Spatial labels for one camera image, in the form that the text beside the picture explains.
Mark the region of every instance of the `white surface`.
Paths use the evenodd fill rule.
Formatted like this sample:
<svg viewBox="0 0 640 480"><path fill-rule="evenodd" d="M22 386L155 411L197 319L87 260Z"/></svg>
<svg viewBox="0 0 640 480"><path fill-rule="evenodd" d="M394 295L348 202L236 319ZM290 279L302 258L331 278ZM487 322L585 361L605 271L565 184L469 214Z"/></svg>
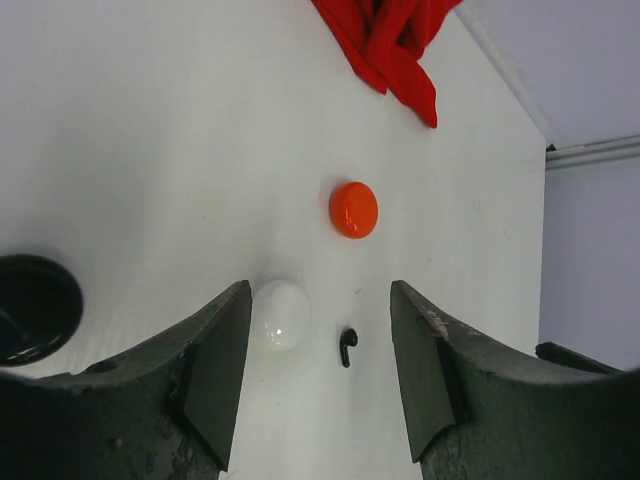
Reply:
<svg viewBox="0 0 640 480"><path fill-rule="evenodd" d="M311 324L311 306L304 291L289 280L273 280L253 296L250 348L284 352L302 340Z"/></svg>
<svg viewBox="0 0 640 480"><path fill-rule="evenodd" d="M455 16L424 61L436 131L355 77L307 0L16 0L0 22L0 246L61 261L87 302L20 372L80 371L235 280L290 278L312 326L249 351L229 476L418 480L391 281L532 352L544 141ZM345 179L378 198L364 240L329 222Z"/></svg>
<svg viewBox="0 0 640 480"><path fill-rule="evenodd" d="M466 0L462 8L549 143L640 134L640 2Z"/></svg>
<svg viewBox="0 0 640 480"><path fill-rule="evenodd" d="M547 174L540 340L640 366L640 158Z"/></svg>

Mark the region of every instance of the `red cloth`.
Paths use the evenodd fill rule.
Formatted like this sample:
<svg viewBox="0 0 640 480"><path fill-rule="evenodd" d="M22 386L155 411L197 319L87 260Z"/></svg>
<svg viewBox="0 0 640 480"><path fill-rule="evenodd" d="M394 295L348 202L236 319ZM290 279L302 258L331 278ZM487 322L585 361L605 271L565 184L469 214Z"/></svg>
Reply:
<svg viewBox="0 0 640 480"><path fill-rule="evenodd" d="M418 60L462 0L311 1L356 75L382 94L390 89L435 128L436 89Z"/></svg>

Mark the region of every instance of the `cloth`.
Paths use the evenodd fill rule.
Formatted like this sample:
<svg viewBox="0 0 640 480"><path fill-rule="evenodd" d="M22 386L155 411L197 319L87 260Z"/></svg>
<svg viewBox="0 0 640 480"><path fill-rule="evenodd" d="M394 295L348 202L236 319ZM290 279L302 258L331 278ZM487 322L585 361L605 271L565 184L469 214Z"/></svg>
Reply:
<svg viewBox="0 0 640 480"><path fill-rule="evenodd" d="M436 89L418 60L462 0L311 1L356 75L382 94L391 90L435 128Z"/></svg>

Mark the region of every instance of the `round orange object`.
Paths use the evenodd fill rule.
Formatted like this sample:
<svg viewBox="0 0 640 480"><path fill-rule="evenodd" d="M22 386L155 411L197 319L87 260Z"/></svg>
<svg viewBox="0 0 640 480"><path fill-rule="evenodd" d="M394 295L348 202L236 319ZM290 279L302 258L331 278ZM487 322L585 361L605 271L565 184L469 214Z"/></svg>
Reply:
<svg viewBox="0 0 640 480"><path fill-rule="evenodd" d="M378 222L378 201L364 183L350 182L338 188L329 202L331 222L349 238L364 238Z"/></svg>

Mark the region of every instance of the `white oval object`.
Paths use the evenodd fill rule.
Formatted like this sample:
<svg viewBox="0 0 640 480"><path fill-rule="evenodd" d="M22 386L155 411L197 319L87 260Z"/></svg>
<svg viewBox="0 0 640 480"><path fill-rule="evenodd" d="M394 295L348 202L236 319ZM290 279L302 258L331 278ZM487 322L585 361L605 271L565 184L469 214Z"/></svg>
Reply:
<svg viewBox="0 0 640 480"><path fill-rule="evenodd" d="M294 348L311 323L311 306L305 292L288 280L264 285L253 298L251 337L273 352Z"/></svg>

